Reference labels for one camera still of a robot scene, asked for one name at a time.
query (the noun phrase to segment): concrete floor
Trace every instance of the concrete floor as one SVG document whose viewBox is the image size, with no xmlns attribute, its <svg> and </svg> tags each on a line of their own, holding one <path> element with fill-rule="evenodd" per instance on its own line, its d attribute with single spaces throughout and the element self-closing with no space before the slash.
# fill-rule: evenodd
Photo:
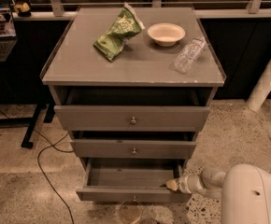
<svg viewBox="0 0 271 224">
<path fill-rule="evenodd" d="M 33 111 L 26 105 L 0 105 L 9 117 L 22 117 Z M 43 123 L 41 113 L 35 129 L 55 143 L 66 135 L 58 121 Z M 66 205 L 55 194 L 37 163 L 47 140 L 33 133 L 32 149 L 21 148 L 26 128 L 0 129 L 0 224 L 72 223 Z M 66 137 L 57 147 L 71 150 Z M 71 210 L 76 224 L 123 223 L 120 203 L 81 202 L 75 192 L 83 182 L 83 169 L 72 152 L 50 147 L 39 161 L 51 184 Z M 214 101 L 197 148 L 188 162 L 188 173 L 211 166 L 227 171 L 238 163 L 256 165 L 271 173 L 271 100 L 257 112 L 243 100 Z M 221 203 L 194 194 L 186 203 L 142 203 L 140 224 L 220 223 Z"/>
</svg>

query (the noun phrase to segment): crumpled chip bag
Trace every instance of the crumpled chip bag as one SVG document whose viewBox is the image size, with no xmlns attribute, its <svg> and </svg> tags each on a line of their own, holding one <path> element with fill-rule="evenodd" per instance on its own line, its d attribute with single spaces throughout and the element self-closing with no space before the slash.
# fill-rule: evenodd
<svg viewBox="0 0 271 224">
<path fill-rule="evenodd" d="M 142 21 L 136 16 L 135 10 L 127 3 L 110 27 L 109 31 L 101 35 L 94 46 L 99 49 L 109 61 L 123 50 L 124 44 L 133 36 L 145 29 Z"/>
</svg>

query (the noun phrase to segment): plastic bottle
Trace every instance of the plastic bottle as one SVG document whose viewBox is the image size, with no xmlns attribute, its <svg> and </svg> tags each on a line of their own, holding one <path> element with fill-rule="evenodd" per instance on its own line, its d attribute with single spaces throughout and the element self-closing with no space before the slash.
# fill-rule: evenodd
<svg viewBox="0 0 271 224">
<path fill-rule="evenodd" d="M 205 44 L 206 40 L 203 36 L 196 37 L 186 44 L 173 61 L 173 69 L 186 74 L 201 55 Z"/>
</svg>

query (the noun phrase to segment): drawer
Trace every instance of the drawer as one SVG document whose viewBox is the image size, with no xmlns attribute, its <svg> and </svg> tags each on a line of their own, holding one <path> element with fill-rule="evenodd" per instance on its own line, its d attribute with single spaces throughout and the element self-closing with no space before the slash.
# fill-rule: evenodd
<svg viewBox="0 0 271 224">
<path fill-rule="evenodd" d="M 199 132 L 209 107 L 57 105 L 55 112 L 69 131 Z"/>
<path fill-rule="evenodd" d="M 88 159 L 82 201 L 186 202 L 189 195 L 171 192 L 165 182 L 182 175 L 176 160 Z"/>
<path fill-rule="evenodd" d="M 155 140 L 75 140 L 78 157 L 130 159 L 189 159 L 194 142 Z"/>
</svg>

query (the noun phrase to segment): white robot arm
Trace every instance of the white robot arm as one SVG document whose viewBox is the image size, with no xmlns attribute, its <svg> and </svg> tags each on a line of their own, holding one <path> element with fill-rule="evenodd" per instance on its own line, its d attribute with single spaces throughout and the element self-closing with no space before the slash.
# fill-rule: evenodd
<svg viewBox="0 0 271 224">
<path fill-rule="evenodd" d="M 221 224 L 271 224 L 271 174 L 238 164 L 228 173 L 205 168 L 166 183 L 169 189 L 221 200 Z"/>
</svg>

